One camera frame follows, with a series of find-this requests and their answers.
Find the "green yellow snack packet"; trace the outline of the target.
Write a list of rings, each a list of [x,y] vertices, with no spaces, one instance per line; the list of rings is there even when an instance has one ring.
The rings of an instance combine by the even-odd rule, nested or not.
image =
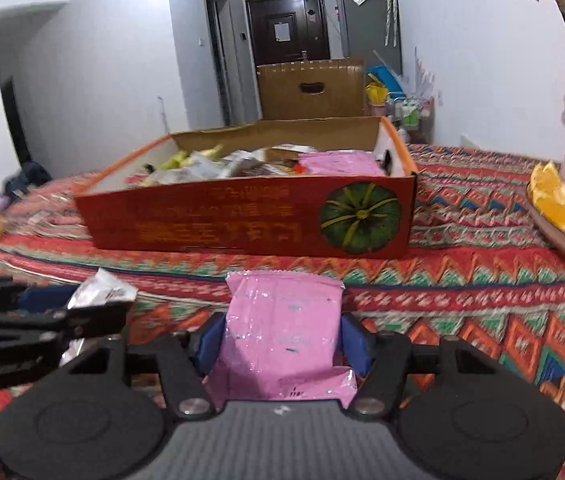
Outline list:
[[[193,151],[191,153],[186,151],[178,151],[175,155],[170,157],[160,165],[161,170],[172,170],[189,167],[196,164],[199,160],[209,159],[212,162],[220,158],[220,152],[223,151],[224,145],[217,144],[214,148],[207,148],[202,151]]]

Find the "metal storage rack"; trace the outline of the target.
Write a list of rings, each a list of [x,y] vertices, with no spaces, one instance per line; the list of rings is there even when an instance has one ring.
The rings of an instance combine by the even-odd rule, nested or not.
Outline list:
[[[386,102],[387,116],[406,143],[432,144],[435,99],[392,96]]]

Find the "colourful patterned tablecloth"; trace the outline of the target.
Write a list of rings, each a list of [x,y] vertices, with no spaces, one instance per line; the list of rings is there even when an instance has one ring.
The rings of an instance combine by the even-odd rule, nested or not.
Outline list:
[[[77,284],[99,269],[138,289],[132,337],[194,330],[230,300],[226,275],[321,274],[344,283],[371,330],[417,344],[458,336],[537,385],[565,409],[565,260],[524,206],[527,157],[415,144],[419,170],[408,252],[394,260],[107,252],[92,246],[73,203],[76,179],[52,182],[8,209],[0,275]],[[562,469],[565,478],[565,465]]]

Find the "grey refrigerator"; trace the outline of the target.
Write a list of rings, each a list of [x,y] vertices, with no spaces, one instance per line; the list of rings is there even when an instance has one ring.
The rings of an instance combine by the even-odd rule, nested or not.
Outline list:
[[[345,58],[403,73],[398,0],[337,0],[337,12]]]

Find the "white snack packet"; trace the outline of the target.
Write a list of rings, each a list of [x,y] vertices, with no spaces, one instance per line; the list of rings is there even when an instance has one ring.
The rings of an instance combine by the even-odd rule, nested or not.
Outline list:
[[[243,169],[250,169],[265,162],[265,151],[259,148],[256,151],[237,150],[215,160],[202,159],[189,167],[161,170],[149,174],[142,181],[143,186],[168,185],[188,182],[201,182],[224,180],[237,177]]]
[[[138,288],[114,274],[100,268],[80,286],[69,300],[66,307],[71,309],[100,308],[115,302],[133,304],[137,299]],[[62,354],[60,365],[65,366],[84,351],[92,348],[100,336],[72,340],[69,349]]]

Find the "orange cardboard snack box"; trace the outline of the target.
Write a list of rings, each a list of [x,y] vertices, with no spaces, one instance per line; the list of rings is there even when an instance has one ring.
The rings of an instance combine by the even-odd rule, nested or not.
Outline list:
[[[238,156],[293,145],[366,153],[376,164],[389,157],[391,169],[133,180],[180,151]],[[404,255],[417,184],[417,166],[387,119],[296,119],[163,136],[77,185],[74,200],[101,249],[382,259]]]

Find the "brown wooden chair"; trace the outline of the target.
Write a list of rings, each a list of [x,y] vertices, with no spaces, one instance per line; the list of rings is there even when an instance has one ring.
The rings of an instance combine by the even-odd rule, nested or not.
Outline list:
[[[366,115],[361,58],[260,65],[256,73],[264,120]]]

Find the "dark entrance door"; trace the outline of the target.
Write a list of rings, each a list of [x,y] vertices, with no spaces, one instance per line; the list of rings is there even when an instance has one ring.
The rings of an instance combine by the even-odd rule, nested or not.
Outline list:
[[[247,0],[256,66],[330,60],[323,0]]]

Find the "pink snack packet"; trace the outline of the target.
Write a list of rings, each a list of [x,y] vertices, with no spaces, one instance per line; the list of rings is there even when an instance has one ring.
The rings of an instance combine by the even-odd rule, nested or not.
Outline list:
[[[206,387],[228,401],[338,400],[357,393],[351,367],[337,365],[344,285],[291,271],[227,275],[232,293],[220,354]]]
[[[316,176],[384,177],[385,171],[370,152],[343,150],[299,155],[305,174]]]

